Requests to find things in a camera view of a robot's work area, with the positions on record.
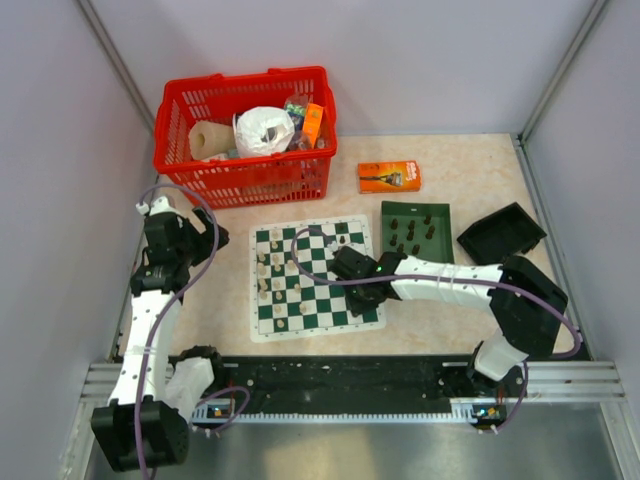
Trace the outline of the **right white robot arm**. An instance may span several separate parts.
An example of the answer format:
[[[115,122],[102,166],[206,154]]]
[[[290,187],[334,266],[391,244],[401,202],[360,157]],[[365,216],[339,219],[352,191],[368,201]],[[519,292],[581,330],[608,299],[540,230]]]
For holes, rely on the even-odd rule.
[[[568,303],[567,295],[521,256],[503,264],[464,266],[398,252],[375,260],[344,246],[329,271],[346,283],[347,308],[354,315],[388,299],[439,301],[492,315],[497,331],[476,348],[466,372],[469,388],[481,396],[498,389],[517,364],[553,354]]]

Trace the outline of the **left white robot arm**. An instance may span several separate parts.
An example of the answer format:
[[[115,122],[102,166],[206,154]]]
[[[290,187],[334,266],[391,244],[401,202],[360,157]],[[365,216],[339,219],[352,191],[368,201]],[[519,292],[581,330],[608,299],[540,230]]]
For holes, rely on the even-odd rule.
[[[183,463],[200,398],[220,394],[227,382],[211,346],[193,347],[177,360],[169,354],[190,270],[209,264],[213,247],[227,244],[227,231],[196,207],[205,227],[198,231],[167,196],[141,203],[139,211],[146,245],[130,279],[128,342],[115,387],[91,418],[97,443],[116,472]]]

